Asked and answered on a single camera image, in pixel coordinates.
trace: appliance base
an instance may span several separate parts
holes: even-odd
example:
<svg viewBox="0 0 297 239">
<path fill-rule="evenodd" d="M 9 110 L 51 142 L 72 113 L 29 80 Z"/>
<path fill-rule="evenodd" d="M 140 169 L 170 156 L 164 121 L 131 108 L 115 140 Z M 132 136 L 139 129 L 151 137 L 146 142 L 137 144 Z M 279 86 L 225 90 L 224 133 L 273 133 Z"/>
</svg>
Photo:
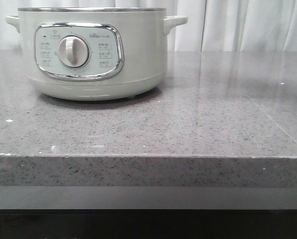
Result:
<svg viewBox="0 0 297 239">
<path fill-rule="evenodd" d="M 45 83 L 29 78 L 30 83 L 40 92 L 65 100 L 103 101 L 133 97 L 153 89 L 164 74 L 141 81 L 115 85 L 73 86 Z"/>
</svg>

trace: chrome trim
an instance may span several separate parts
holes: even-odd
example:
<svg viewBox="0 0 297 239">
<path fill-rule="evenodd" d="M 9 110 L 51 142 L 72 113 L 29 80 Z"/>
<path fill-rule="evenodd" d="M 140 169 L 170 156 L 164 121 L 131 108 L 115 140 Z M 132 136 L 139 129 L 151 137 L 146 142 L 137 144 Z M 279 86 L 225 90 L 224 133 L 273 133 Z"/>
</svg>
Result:
<svg viewBox="0 0 297 239">
<path fill-rule="evenodd" d="M 62 74 L 55 74 L 52 72 L 48 72 L 45 70 L 42 66 L 39 65 L 37 58 L 36 58 L 36 34 L 39 29 L 41 28 L 46 28 L 46 27 L 95 27 L 95 28 L 105 28 L 113 33 L 115 36 L 115 41 L 117 43 L 118 47 L 118 62 L 115 66 L 114 69 L 102 73 L 102 74 L 97 74 L 97 75 L 62 75 Z M 85 64 L 83 64 L 81 67 L 78 69 L 84 67 L 88 61 L 90 60 L 91 52 L 89 51 L 89 59 Z M 107 79 L 116 76 L 123 68 L 124 66 L 124 49 L 123 49 L 123 43 L 121 36 L 119 34 L 119 31 L 108 24 L 102 24 L 102 23 L 90 23 L 90 22 L 58 22 L 58 23 L 44 23 L 41 24 L 37 30 L 35 31 L 34 34 L 34 59 L 37 67 L 39 68 L 40 71 L 42 71 L 44 74 L 46 74 L 48 77 L 57 79 L 57 80 L 62 80 L 62 81 L 70 81 L 70 82 L 89 82 L 89 81 L 96 81 L 96 80 L 102 80 L 102 79 Z"/>
<path fill-rule="evenodd" d="M 132 11 L 166 11 L 166 8 L 138 7 L 20 7 L 18 11 L 47 11 L 47 12 L 132 12 Z"/>
</svg>

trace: brand logo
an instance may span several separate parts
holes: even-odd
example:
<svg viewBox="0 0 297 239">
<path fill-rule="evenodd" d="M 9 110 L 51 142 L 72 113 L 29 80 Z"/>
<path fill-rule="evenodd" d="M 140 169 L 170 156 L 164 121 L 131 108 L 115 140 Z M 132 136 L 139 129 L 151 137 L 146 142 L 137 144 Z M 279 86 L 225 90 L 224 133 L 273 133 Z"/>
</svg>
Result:
<svg viewBox="0 0 297 239">
<path fill-rule="evenodd" d="M 100 38 L 100 35 L 97 35 L 96 33 L 90 34 L 90 38 Z"/>
</svg>

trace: gray quartz countertop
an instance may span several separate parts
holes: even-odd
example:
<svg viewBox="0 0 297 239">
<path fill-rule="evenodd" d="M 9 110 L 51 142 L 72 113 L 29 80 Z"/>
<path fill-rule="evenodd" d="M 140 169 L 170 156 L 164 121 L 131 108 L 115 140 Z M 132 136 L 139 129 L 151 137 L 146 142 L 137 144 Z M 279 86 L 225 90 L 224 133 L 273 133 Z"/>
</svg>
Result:
<svg viewBox="0 0 297 239">
<path fill-rule="evenodd" d="M 297 187 L 297 53 L 175 52 L 153 90 L 74 102 L 0 51 L 0 186 Z"/>
</svg>

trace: pot handle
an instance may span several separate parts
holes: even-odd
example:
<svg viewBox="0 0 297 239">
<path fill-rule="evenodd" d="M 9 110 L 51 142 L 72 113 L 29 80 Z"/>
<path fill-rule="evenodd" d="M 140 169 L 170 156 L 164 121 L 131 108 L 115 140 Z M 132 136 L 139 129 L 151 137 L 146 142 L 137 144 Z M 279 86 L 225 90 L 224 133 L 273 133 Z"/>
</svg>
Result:
<svg viewBox="0 0 297 239">
<path fill-rule="evenodd" d="M 18 16 L 6 16 L 5 21 L 8 24 L 14 26 L 17 29 L 17 31 L 20 33 L 20 21 Z"/>
<path fill-rule="evenodd" d="M 164 18 L 164 35 L 168 35 L 169 31 L 178 25 L 187 23 L 187 16 L 167 16 Z"/>
</svg>

